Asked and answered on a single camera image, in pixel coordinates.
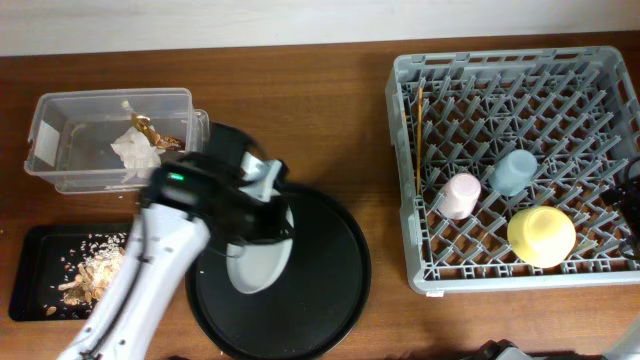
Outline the food scraps pile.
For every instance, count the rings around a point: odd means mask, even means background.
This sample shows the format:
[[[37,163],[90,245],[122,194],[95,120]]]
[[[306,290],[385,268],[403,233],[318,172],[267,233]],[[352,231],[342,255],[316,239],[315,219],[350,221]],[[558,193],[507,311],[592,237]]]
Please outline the food scraps pile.
[[[80,236],[64,256],[62,281],[50,285],[58,302],[43,306],[47,319],[80,319],[103,298],[124,260],[126,233]]]

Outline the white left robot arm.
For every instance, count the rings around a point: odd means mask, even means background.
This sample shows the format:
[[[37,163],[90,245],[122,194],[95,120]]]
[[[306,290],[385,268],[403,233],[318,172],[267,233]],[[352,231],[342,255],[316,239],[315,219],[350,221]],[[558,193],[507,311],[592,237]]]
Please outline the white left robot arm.
[[[288,168],[245,132],[215,125],[203,151],[156,168],[140,192],[120,268],[63,359],[141,359],[182,277],[205,249],[255,294],[283,273],[295,237]]]

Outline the white tissue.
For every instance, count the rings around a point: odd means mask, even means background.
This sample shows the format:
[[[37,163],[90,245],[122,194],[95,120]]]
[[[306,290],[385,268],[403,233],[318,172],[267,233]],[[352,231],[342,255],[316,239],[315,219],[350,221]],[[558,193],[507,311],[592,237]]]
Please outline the white tissue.
[[[147,137],[134,127],[130,127],[110,146],[126,169],[123,183],[132,178],[147,179],[153,169],[161,164],[160,155],[164,153],[164,150],[153,146]]]

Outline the pink cup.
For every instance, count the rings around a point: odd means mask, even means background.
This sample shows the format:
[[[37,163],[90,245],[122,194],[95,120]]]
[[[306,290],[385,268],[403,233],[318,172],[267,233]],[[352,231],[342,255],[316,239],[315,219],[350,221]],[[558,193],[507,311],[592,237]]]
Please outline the pink cup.
[[[480,193],[481,184],[475,176],[469,173],[456,174],[442,189],[444,198],[438,211],[445,218],[465,219],[474,210]]]

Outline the yellow bowl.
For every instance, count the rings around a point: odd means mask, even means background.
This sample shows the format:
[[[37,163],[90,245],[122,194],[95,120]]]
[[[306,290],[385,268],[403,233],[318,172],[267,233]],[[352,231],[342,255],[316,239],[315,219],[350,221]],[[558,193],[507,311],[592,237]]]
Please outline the yellow bowl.
[[[525,263],[551,268],[562,263],[576,244],[572,220],[561,210],[538,206],[518,211],[508,222],[507,240]]]

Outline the wooden chopstick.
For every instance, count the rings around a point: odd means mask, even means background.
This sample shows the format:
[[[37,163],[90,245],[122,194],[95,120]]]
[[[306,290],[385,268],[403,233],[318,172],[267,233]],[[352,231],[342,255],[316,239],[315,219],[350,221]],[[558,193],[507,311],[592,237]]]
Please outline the wooden chopstick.
[[[421,195],[421,147],[422,147],[422,103],[423,88],[421,85],[417,89],[417,108],[416,108],[416,131],[415,131],[415,165],[416,165],[416,195]]]

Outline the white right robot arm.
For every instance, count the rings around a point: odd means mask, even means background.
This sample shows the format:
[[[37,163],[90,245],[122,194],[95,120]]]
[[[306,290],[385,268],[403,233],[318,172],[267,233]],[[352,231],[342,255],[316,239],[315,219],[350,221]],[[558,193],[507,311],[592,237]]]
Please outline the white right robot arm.
[[[619,211],[630,229],[630,235],[619,244],[618,250],[632,261],[639,260],[639,176],[631,177],[630,173],[638,162],[639,157],[633,158],[625,167],[620,184],[601,195],[606,205]]]

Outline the light blue cup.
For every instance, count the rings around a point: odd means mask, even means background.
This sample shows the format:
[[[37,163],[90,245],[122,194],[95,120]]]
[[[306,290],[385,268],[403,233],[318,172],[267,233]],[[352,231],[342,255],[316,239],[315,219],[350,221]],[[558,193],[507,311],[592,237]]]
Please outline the light blue cup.
[[[515,196],[528,186],[537,171],[535,156],[526,150],[514,150],[501,159],[489,177],[489,185],[504,196]]]

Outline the gold snack wrapper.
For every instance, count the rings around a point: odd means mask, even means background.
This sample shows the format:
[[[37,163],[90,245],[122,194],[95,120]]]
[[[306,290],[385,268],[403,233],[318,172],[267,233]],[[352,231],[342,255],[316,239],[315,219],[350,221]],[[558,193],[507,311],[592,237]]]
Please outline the gold snack wrapper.
[[[133,127],[145,135],[151,145],[161,150],[167,151],[183,151],[186,148],[186,144],[170,136],[160,135],[152,128],[151,119],[138,115],[136,113],[131,114],[131,122]]]

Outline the grey plate with food scraps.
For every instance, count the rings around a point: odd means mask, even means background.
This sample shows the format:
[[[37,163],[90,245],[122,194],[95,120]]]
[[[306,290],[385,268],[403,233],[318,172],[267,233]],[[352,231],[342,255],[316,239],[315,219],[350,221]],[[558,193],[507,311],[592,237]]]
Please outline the grey plate with food scraps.
[[[282,275],[295,237],[291,208],[282,198],[244,216],[229,237],[226,267],[242,294],[266,290]]]

